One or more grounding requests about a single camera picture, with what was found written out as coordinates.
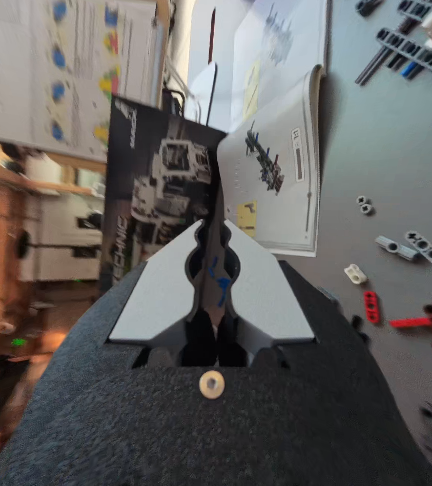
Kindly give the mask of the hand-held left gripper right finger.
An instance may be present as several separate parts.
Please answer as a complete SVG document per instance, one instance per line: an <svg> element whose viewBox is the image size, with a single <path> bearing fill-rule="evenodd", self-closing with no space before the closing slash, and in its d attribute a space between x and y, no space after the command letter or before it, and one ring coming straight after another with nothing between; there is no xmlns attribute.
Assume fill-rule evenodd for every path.
<svg viewBox="0 0 432 486"><path fill-rule="evenodd" d="M262 350L313 345L316 335L277 258L224 220L226 309L252 363Z"/></svg>

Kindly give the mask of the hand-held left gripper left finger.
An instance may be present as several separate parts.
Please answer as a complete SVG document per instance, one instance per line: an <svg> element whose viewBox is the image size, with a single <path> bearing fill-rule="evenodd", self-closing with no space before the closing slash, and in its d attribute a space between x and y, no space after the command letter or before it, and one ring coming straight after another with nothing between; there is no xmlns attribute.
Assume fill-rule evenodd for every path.
<svg viewBox="0 0 432 486"><path fill-rule="evenodd" d="M173 367L182 365L186 323L200 306L205 230L205 221L196 221L146 261L108 343L165 351Z"/></svg>

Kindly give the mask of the dark grey lego beam assembly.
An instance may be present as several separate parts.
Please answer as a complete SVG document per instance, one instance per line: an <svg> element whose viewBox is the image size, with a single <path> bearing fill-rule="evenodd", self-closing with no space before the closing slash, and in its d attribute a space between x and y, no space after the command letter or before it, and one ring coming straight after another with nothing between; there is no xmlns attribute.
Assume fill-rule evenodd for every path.
<svg viewBox="0 0 432 486"><path fill-rule="evenodd" d="M393 67L403 61L414 63L432 73L432 47L388 28L380 29L376 40L381 48L355 80L359 86L364 86L381 66L393 60Z"/></svg>

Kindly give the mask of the dark grey lego liftarm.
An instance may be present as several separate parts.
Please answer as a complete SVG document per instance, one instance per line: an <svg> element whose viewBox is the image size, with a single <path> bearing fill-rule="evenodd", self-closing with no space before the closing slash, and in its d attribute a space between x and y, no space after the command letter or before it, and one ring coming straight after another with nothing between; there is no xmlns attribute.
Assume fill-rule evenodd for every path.
<svg viewBox="0 0 432 486"><path fill-rule="evenodd" d="M423 21L432 11L432 1L399 1L397 12L409 18Z"/></svg>

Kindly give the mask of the dark grey lego connector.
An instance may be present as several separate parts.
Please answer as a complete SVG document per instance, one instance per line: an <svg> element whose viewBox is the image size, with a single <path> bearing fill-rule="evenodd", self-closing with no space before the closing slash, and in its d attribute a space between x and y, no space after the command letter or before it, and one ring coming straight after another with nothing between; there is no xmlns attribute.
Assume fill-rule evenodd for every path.
<svg viewBox="0 0 432 486"><path fill-rule="evenodd" d="M355 5L356 12L361 17L370 16L379 7L383 1L358 1Z"/></svg>

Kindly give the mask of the small white lego connector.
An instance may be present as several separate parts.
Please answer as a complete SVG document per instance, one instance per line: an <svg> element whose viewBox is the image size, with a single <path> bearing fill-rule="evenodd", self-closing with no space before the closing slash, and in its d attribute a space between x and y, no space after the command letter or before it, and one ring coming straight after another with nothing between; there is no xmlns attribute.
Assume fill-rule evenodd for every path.
<svg viewBox="0 0 432 486"><path fill-rule="evenodd" d="M368 277L357 264L350 264L344 268L344 273L355 285L362 285L368 281Z"/></svg>

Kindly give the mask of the black lego pin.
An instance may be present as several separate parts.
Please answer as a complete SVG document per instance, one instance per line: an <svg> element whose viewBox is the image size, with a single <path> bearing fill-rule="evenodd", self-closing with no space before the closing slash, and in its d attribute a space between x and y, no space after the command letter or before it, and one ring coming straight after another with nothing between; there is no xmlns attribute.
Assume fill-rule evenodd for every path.
<svg viewBox="0 0 432 486"><path fill-rule="evenodd" d="M354 314L351 317L351 326L353 327L354 331L358 334L358 336L361 338L361 340L367 345L369 344L370 337L362 331L362 326L363 326L363 319L357 315Z"/></svg>

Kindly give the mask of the red three-hole lego liftarm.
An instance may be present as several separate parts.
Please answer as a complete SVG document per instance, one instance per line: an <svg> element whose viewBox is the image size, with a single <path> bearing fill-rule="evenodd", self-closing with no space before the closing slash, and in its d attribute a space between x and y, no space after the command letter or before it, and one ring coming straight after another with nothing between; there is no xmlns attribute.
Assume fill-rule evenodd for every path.
<svg viewBox="0 0 432 486"><path fill-rule="evenodd" d="M363 299L366 319L374 325L380 324L381 313L377 294L374 291L365 291Z"/></svg>

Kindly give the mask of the lego set box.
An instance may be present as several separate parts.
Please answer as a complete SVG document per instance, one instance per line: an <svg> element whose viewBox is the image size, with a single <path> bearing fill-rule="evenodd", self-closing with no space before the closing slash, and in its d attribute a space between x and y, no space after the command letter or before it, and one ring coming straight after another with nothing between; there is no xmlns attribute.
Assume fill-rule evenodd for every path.
<svg viewBox="0 0 432 486"><path fill-rule="evenodd" d="M102 224L105 294L195 222L211 226L227 132L114 96Z"/></svg>

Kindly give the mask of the grey lego pin connector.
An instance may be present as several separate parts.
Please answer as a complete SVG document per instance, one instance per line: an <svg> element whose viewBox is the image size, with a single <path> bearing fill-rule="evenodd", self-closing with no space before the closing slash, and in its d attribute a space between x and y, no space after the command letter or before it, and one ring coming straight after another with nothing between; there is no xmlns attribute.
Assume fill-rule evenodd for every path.
<svg viewBox="0 0 432 486"><path fill-rule="evenodd" d="M384 251L396 255L400 258L406 259L407 261L416 261L419 258L419 252L416 250L397 243L394 240L379 235L375 238L376 244L382 248Z"/></svg>

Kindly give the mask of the red lego axle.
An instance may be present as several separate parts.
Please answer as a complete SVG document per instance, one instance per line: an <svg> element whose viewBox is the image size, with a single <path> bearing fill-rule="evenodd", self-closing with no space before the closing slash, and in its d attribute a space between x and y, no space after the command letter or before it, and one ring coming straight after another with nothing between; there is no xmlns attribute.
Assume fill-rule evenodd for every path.
<svg viewBox="0 0 432 486"><path fill-rule="evenodd" d="M419 327L430 327L432 326L432 321L427 317L395 319L390 320L389 325L395 329L411 329Z"/></svg>

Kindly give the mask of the grey four-hole lego liftarm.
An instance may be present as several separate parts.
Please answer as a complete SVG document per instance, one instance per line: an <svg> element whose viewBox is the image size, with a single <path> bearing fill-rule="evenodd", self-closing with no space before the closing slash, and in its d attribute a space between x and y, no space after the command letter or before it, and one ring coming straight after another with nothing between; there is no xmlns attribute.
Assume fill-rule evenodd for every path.
<svg viewBox="0 0 432 486"><path fill-rule="evenodd" d="M415 230L407 231L404 236L407 242L432 264L432 243Z"/></svg>

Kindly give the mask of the white cabinet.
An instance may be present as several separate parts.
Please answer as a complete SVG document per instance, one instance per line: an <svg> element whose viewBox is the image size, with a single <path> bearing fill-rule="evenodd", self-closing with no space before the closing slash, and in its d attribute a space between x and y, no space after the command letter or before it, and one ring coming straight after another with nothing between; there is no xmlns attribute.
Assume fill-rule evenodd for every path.
<svg viewBox="0 0 432 486"><path fill-rule="evenodd" d="M38 154L25 160L25 175L33 182L73 185L87 192L41 188L39 195L26 196L21 281L98 280L104 174L63 166Z"/></svg>

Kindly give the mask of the open instruction booklet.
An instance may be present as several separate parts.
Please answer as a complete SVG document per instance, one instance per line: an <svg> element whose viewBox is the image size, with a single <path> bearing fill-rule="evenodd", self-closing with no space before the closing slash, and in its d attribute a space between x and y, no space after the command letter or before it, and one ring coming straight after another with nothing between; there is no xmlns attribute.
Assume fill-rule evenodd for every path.
<svg viewBox="0 0 432 486"><path fill-rule="evenodd" d="M225 218L277 255L316 256L331 12L332 1L255 1L234 35L230 129L217 149Z"/></svg>

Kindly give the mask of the white poster with coloured marks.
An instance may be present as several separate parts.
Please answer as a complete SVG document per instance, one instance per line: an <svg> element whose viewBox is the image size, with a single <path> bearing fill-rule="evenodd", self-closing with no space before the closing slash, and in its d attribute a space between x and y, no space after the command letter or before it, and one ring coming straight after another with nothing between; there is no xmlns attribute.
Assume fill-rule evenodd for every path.
<svg viewBox="0 0 432 486"><path fill-rule="evenodd" d="M0 1L0 141L105 163L111 100L156 106L168 1Z"/></svg>

